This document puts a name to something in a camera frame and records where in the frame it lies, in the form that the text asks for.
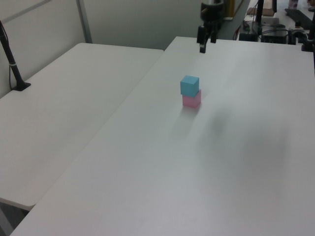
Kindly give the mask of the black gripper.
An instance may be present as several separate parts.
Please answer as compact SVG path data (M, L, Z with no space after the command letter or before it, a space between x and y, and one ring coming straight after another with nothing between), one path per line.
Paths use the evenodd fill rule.
M218 31L221 29L224 17L225 3L223 1L202 1L200 18L203 25L211 29L211 43L216 43ZM199 52L206 51L206 29L204 26L198 27L197 43Z

